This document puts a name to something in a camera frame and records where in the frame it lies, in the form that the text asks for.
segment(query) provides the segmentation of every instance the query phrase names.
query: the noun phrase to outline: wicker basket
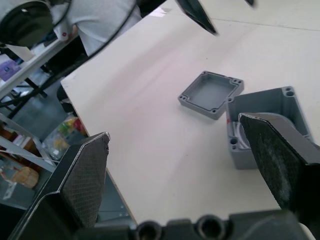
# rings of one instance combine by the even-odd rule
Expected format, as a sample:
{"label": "wicker basket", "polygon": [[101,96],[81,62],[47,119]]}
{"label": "wicker basket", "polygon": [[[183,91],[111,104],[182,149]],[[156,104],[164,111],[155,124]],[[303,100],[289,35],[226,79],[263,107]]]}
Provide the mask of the wicker basket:
{"label": "wicker basket", "polygon": [[11,178],[12,182],[22,184],[30,189],[37,185],[38,180],[39,174],[35,170],[27,166],[18,170]]}

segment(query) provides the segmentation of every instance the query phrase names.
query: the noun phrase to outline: white table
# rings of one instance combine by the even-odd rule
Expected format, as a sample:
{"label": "white table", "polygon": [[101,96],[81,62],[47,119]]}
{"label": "white table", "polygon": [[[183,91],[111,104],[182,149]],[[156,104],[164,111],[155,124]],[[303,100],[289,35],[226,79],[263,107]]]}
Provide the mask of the white table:
{"label": "white table", "polygon": [[20,67],[21,70],[8,79],[2,86],[0,86],[0,99],[10,93],[12,89],[21,84],[26,78],[28,78],[34,71],[39,69],[59,51],[61,51],[66,44],[60,40],[55,40],[47,47],[44,47],[43,43],[35,47],[32,52],[35,56],[29,61],[23,62]]}
{"label": "white table", "polygon": [[62,81],[88,133],[110,133],[107,169],[138,223],[278,208],[258,170],[235,169],[225,115],[179,104],[204,70],[244,80],[243,93],[293,86],[320,143],[320,32],[252,19],[215,19],[214,37],[175,12],[148,16]]}

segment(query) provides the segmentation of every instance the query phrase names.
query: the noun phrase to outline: floor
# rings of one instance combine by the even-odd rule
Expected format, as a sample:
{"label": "floor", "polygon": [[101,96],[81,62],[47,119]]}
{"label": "floor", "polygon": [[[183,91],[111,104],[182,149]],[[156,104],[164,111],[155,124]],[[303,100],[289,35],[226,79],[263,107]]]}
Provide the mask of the floor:
{"label": "floor", "polygon": [[[30,76],[30,79],[36,84],[42,84],[48,75],[40,69]],[[66,118],[67,114],[62,109],[57,97],[56,92],[60,86],[56,82],[49,87],[45,92],[48,94],[47,98],[37,96],[30,99],[27,104],[14,116],[13,120],[27,129],[29,132],[37,136],[43,141],[60,123]],[[16,88],[16,91],[24,92],[31,90],[30,88]],[[3,114],[8,114],[7,109],[0,109]],[[40,173],[39,182],[34,188],[37,192],[42,185],[50,177],[50,173],[43,170]],[[105,178],[105,193],[102,198],[97,223],[101,226],[114,226],[114,225],[129,225],[131,228],[135,227],[129,213],[123,204],[115,186],[113,185],[108,174]]]}

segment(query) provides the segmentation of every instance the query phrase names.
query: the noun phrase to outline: gray box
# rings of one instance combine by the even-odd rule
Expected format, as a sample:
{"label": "gray box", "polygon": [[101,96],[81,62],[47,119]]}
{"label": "gray box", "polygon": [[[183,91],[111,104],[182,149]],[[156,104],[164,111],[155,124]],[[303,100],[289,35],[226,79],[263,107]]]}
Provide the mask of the gray box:
{"label": "gray box", "polygon": [[217,120],[225,112],[228,99],[243,90],[243,80],[203,71],[178,100],[182,106]]}
{"label": "gray box", "polygon": [[237,169],[256,169],[257,163],[242,126],[240,113],[269,113],[283,116],[305,138],[312,135],[292,86],[253,92],[228,99],[226,110],[228,147]]}

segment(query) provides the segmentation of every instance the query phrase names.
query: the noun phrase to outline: person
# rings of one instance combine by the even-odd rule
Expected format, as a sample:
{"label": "person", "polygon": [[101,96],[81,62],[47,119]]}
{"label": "person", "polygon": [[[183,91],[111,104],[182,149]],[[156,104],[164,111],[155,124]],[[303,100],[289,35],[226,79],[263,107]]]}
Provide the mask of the person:
{"label": "person", "polygon": [[[61,19],[67,6],[65,3],[51,8],[54,23]],[[66,43],[78,33],[86,54],[90,56],[109,40],[134,6],[133,13],[116,37],[142,19],[136,0],[72,0],[66,17],[54,32]]]}

